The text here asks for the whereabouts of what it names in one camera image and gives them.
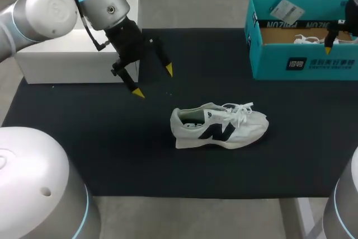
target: gray floor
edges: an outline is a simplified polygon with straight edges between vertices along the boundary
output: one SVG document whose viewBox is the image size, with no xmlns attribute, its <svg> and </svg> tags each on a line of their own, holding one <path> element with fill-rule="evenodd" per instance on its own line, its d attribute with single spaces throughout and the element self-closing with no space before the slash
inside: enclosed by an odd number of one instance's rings
<svg viewBox="0 0 358 239">
<path fill-rule="evenodd" d="M 0 0 L 0 8 L 14 0 Z M 146 28 L 242 27 L 248 0 L 141 0 Z M 0 123 L 22 74 L 13 59 L 0 64 Z M 278 200 L 97 198 L 102 239 L 285 238 Z M 314 219 L 326 199 L 311 199 Z"/>
</svg>

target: white box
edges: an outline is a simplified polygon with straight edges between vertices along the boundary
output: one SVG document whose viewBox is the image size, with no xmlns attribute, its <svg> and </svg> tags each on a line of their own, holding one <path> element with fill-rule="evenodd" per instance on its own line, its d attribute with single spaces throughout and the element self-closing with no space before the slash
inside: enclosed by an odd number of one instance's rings
<svg viewBox="0 0 358 239">
<path fill-rule="evenodd" d="M 128 18 L 141 28 L 139 0 L 127 1 L 131 8 Z M 90 29 L 100 44 L 108 40 L 104 31 Z M 29 84 L 123 82 L 111 73 L 112 65 L 118 58 L 112 45 L 97 51 L 80 18 L 68 35 L 25 48 L 15 55 Z M 138 82 L 139 61 L 126 69 L 132 79 Z"/>
</svg>

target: white paper tag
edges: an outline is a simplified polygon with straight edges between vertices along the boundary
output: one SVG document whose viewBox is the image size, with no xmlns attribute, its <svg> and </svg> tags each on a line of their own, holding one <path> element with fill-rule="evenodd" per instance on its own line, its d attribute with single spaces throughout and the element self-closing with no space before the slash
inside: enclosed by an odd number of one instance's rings
<svg viewBox="0 0 358 239">
<path fill-rule="evenodd" d="M 287 0 L 282 0 L 271 12 L 271 15 L 293 25 L 304 14 L 304 10 Z"/>
</svg>

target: cardboard box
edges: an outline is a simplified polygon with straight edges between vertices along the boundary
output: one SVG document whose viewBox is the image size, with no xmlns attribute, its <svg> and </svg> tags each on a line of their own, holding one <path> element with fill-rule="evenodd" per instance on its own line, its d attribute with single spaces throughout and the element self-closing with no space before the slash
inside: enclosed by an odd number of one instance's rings
<svg viewBox="0 0 358 239">
<path fill-rule="evenodd" d="M 245 25 L 255 79 L 357 80 L 358 45 L 335 44 L 330 55 L 324 44 L 294 44 L 295 35 L 327 35 L 327 24 L 345 19 L 348 0 L 288 0 L 305 12 L 289 25 L 271 15 L 281 0 L 250 0 Z M 340 33 L 341 40 L 352 40 Z"/>
<path fill-rule="evenodd" d="M 139 0 L 127 1 L 131 8 L 128 18 L 141 27 Z M 108 40 L 104 31 L 95 31 L 91 24 L 88 26 L 100 44 Z M 80 18 L 68 35 L 30 46 L 15 55 L 29 84 L 123 82 L 111 73 L 118 57 L 111 44 L 97 51 Z M 138 82 L 139 61 L 129 64 L 126 69 Z"/>
</svg>

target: robotic arm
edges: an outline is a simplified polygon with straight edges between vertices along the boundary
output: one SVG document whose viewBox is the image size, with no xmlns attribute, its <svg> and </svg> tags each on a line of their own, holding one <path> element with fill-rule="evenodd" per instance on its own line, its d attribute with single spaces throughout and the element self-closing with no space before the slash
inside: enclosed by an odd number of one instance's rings
<svg viewBox="0 0 358 239">
<path fill-rule="evenodd" d="M 159 39 L 146 38 L 135 22 L 127 18 L 130 6 L 126 0 L 17 0 L 0 12 L 0 62 L 17 51 L 71 32 L 78 10 L 82 22 L 98 50 L 111 43 L 119 54 L 112 73 L 120 76 L 130 91 L 144 97 L 125 67 L 154 50 L 170 76 L 172 64 Z M 94 30 L 104 30 L 109 41 L 98 44 L 91 35 L 86 16 Z"/>
<path fill-rule="evenodd" d="M 330 54 L 333 42 L 339 34 L 339 31 L 349 32 L 353 36 L 358 36 L 358 0 L 348 0 L 345 7 L 345 20 L 330 22 L 327 26 L 328 35 L 324 39 L 326 53 Z"/>
</svg>

